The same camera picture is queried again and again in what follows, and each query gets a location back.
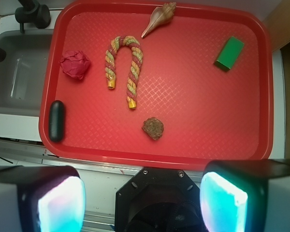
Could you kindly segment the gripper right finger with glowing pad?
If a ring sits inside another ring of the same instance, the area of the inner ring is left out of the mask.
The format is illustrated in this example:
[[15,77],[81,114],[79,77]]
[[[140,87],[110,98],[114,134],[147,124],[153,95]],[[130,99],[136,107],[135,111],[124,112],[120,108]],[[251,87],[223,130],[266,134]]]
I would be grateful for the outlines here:
[[200,207],[210,232],[290,232],[290,159],[209,162]]

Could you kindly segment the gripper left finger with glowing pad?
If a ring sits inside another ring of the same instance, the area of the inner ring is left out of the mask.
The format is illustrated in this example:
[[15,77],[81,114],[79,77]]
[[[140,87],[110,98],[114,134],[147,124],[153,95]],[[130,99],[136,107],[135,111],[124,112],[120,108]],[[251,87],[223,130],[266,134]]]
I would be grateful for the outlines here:
[[79,232],[85,184],[71,166],[0,166],[0,232]]

